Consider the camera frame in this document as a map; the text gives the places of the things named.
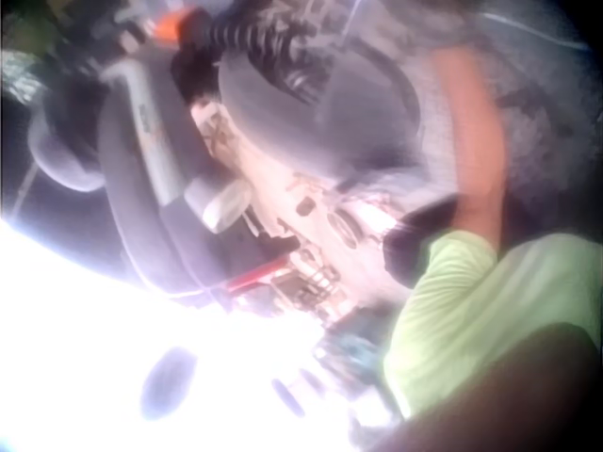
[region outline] cable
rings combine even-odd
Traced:
[[[504,16],[499,16],[498,14],[493,14],[491,12],[482,12],[482,13],[480,13],[480,16],[483,17],[484,19],[488,19],[490,21],[497,22],[499,24],[512,26],[519,30],[525,31],[526,33],[530,33],[531,35],[537,36],[538,38],[540,38],[542,40],[547,40],[548,42],[552,42],[553,44],[560,45],[561,47],[567,47],[569,49],[578,50],[581,52],[591,52],[591,48],[585,42],[578,42],[578,41],[572,41],[572,40],[559,40],[546,33],[543,33],[542,31],[536,30],[527,25],[516,22],[512,19],[508,19]]]

